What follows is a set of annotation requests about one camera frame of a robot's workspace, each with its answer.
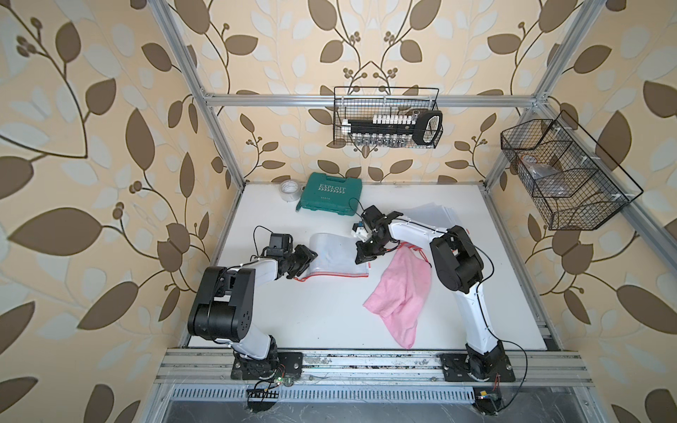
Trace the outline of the pink wiping cloth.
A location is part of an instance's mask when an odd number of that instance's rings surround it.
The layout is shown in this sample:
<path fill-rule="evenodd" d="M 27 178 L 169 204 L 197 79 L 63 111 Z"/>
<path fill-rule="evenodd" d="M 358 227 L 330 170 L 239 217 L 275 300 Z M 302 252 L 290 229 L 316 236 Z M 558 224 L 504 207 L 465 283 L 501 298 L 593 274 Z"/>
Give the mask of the pink wiping cloth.
<path fill-rule="evenodd" d="M 431 285 L 432 264 L 425 252 L 411 243 L 403 243 L 363 307 L 382 319 L 400 347 L 411 349 Z"/>

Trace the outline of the wiped clear document bag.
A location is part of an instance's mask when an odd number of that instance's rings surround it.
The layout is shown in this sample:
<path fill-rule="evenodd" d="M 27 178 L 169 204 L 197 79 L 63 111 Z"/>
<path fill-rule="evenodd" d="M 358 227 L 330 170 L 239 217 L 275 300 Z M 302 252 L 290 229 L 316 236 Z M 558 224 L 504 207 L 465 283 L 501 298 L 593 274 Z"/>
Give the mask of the wiped clear document bag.
<path fill-rule="evenodd" d="M 456 226 L 465 227 L 452 208 L 436 203 L 404 209 L 401 212 L 409 220 L 417 221 L 427 227 L 437 227 L 442 231 Z"/>

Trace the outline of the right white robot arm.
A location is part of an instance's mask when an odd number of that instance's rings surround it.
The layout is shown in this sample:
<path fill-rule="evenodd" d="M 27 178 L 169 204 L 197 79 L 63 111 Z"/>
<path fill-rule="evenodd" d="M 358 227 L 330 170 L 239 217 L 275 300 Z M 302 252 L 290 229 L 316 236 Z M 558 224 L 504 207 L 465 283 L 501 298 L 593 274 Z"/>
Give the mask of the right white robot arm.
<path fill-rule="evenodd" d="M 505 357 L 504 342 L 495 336 L 488 314 L 482 271 L 484 263 L 481 249 L 471 241 L 467 231 L 459 225 L 440 228 L 407 218 L 399 211 L 384 214 L 370 206 L 360 215 L 361 225 L 368 237 L 358 241 L 356 264 L 376 260 L 390 251 L 388 245 L 403 247 L 429 246 L 432 255 L 431 269 L 438 280 L 456 296 L 462 322 L 465 324 L 466 350 L 470 367 L 476 373 L 488 373 Z"/>

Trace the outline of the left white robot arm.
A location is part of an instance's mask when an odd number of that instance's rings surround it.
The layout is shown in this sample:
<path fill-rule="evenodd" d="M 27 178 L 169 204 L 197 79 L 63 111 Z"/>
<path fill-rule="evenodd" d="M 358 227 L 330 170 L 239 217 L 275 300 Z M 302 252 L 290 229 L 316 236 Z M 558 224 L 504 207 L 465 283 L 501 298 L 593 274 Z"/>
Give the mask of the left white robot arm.
<path fill-rule="evenodd" d="M 246 264 L 207 268 L 190 309 L 188 333 L 227 345 L 245 360 L 275 360 L 275 339 L 253 324 L 255 288 L 282 277 L 292 280 L 316 258 L 304 245 L 292 250 L 268 247 Z"/>

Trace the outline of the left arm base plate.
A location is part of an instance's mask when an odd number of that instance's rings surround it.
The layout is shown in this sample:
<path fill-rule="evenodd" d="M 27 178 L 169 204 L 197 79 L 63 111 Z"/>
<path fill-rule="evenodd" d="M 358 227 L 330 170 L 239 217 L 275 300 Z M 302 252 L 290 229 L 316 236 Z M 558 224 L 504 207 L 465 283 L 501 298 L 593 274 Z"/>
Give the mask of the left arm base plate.
<path fill-rule="evenodd" d="M 236 381 L 296 381 L 303 371 L 301 352 L 272 352 L 263 360 L 254 360 L 234 352 L 230 377 Z"/>

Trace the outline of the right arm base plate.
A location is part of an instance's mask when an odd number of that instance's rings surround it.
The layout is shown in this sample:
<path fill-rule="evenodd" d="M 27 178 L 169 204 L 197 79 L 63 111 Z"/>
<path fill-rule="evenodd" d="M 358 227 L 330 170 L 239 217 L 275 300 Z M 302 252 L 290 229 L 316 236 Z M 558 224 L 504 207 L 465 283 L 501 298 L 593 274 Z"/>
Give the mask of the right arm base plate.
<path fill-rule="evenodd" d="M 505 352 L 448 352 L 438 356 L 445 382 L 516 382 Z"/>

